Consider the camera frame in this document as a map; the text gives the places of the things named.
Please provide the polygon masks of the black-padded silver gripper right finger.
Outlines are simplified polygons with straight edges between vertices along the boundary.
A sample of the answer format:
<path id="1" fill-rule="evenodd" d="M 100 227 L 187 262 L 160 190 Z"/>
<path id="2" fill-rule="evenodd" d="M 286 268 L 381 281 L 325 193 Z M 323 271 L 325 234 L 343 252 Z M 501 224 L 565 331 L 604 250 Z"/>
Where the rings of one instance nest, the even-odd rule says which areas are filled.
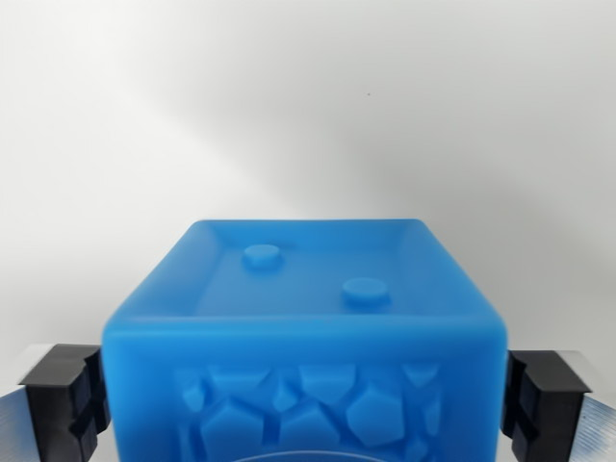
<path id="1" fill-rule="evenodd" d="M 510 350 L 501 432 L 519 461 L 613 461 L 615 385 L 573 350 Z"/>

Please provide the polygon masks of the black-padded silver gripper left finger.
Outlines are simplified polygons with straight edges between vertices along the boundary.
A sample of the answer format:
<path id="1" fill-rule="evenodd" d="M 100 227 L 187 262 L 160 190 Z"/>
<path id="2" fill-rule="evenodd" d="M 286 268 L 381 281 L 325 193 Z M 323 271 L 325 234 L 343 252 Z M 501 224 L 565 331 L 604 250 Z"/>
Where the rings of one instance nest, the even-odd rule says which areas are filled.
<path id="1" fill-rule="evenodd" d="M 111 420 L 99 345 L 32 345 L 1 371 L 3 461 L 89 461 Z"/>

